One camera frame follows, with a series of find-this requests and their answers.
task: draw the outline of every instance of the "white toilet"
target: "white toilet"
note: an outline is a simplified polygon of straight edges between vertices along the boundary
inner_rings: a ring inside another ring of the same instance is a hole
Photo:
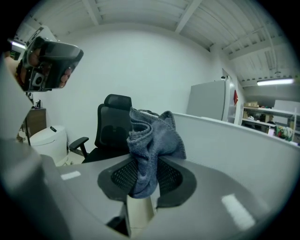
[[[67,161],[67,133],[63,126],[51,126],[30,138],[31,146],[39,153],[53,158],[56,166]]]

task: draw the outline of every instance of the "mesh chair back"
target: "mesh chair back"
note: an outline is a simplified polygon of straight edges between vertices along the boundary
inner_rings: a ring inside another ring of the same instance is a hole
[[[132,130],[129,111],[131,98],[110,94],[98,107],[98,127],[95,145],[98,148],[129,150],[127,138]]]

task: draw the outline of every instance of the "refrigerator door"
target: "refrigerator door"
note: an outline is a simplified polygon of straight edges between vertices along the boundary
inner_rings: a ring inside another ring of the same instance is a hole
[[[191,87],[187,114],[222,120],[225,104],[225,81],[207,82]]]
[[[225,86],[225,104],[222,121],[234,123],[236,106],[234,105],[235,86],[230,76],[227,76]]]

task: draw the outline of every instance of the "office chair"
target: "office chair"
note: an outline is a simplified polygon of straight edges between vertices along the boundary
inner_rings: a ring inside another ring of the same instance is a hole
[[[82,163],[115,158],[129,153],[128,133],[132,130],[129,111],[131,98],[110,94],[104,104],[98,107],[98,126],[95,139],[96,148],[88,154],[84,143],[88,137],[82,137],[70,144],[70,150],[80,147],[83,152]]]

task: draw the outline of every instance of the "white partition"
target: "white partition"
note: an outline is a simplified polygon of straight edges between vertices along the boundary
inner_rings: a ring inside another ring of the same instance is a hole
[[[300,147],[209,118],[175,113],[187,160],[226,173],[277,210],[300,173]]]

